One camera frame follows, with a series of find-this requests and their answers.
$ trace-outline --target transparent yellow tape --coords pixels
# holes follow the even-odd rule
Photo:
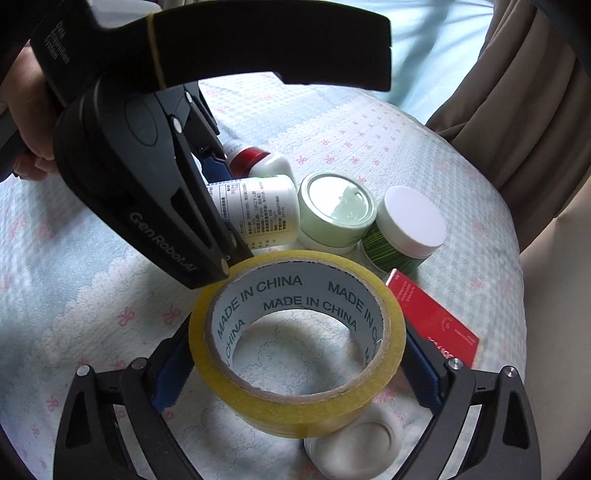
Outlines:
[[[366,363],[348,383],[312,395],[255,388],[231,369],[242,332],[260,317],[305,308],[346,325]],[[191,353],[209,387],[245,421],[287,438],[326,435],[352,422],[394,376],[406,331],[400,305],[366,268],[331,254],[288,251],[248,259],[204,288],[189,327]]]

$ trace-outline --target human hand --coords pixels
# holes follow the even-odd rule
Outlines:
[[[0,85],[6,103],[28,151],[15,159],[13,171],[25,180],[44,180],[56,173],[53,133],[57,113],[49,97],[43,71],[33,49],[24,47]]]

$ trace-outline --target bedsheet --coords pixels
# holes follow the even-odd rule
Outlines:
[[[476,63],[493,0],[338,0],[388,17],[392,83],[374,92],[425,124]]]
[[[511,216],[461,155],[396,107],[358,90],[284,86],[269,73],[212,79],[202,89],[223,141],[240,138],[284,152],[298,180],[332,169],[357,178],[376,197],[392,184],[426,194],[446,218],[449,238],[415,280],[479,336],[476,368],[512,364],[524,372],[523,286]],[[59,177],[0,184],[0,242],[0,423],[33,474],[47,480],[76,368],[123,368],[149,356],[190,312],[197,292],[128,246]],[[348,256],[367,266],[358,250]],[[234,369],[278,393],[312,393],[358,371],[356,351],[335,320],[277,313],[245,333]],[[401,454],[378,477],[390,479],[430,413],[401,372],[374,401],[394,409],[404,426]],[[152,478],[125,409],[116,414],[138,472]],[[322,479],[301,441],[249,427],[195,370],[163,416],[205,479]],[[442,478],[457,471],[475,419],[471,411]]]

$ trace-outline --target red card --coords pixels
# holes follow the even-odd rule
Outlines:
[[[476,335],[398,270],[392,270],[386,285],[420,336],[431,340],[444,357],[455,356],[472,367]]]

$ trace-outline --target green jar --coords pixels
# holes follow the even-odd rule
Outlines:
[[[298,191],[300,242],[312,250],[343,255],[354,249],[375,221],[373,195],[346,175],[308,175]]]
[[[447,237],[445,219],[425,195],[408,187],[386,190],[361,244],[367,259],[388,273],[415,270]]]

